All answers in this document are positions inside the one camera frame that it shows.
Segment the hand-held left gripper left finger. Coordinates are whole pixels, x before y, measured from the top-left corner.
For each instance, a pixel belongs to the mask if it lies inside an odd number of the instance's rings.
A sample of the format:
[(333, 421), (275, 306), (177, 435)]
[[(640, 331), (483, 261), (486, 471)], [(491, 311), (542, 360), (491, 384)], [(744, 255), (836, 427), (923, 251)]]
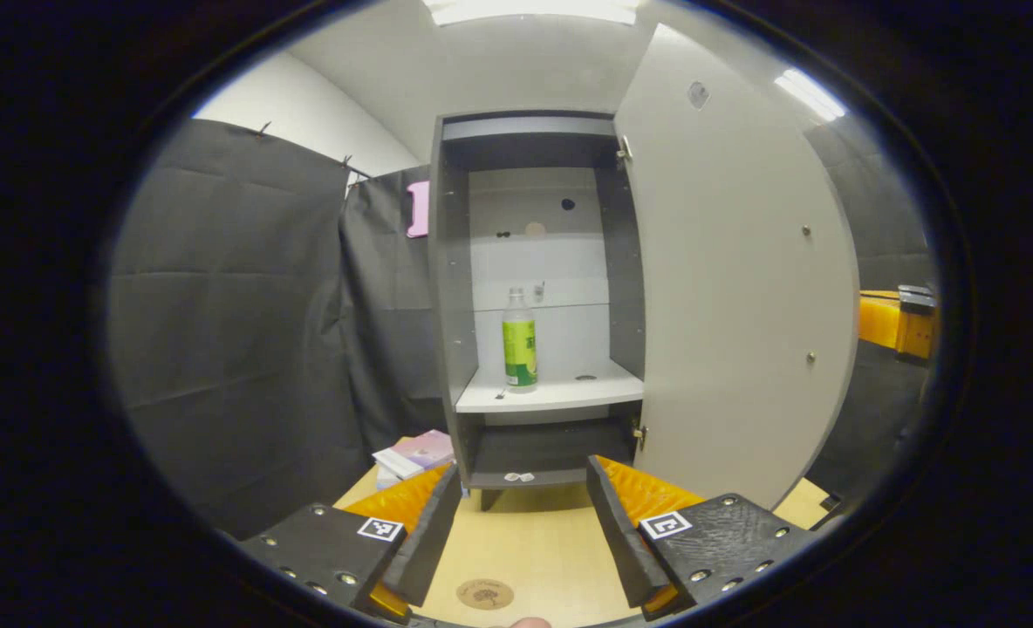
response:
[(462, 497), (449, 462), (346, 508), (306, 505), (240, 550), (327, 603), (408, 623), (428, 596)]

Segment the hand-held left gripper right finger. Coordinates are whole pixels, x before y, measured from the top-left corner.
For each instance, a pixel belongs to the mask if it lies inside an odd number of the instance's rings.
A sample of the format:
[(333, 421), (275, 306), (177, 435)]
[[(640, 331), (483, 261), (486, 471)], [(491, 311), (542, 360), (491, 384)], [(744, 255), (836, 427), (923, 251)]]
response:
[(701, 498), (599, 454), (585, 488), (626, 601), (649, 623), (755, 588), (819, 537), (742, 495)]

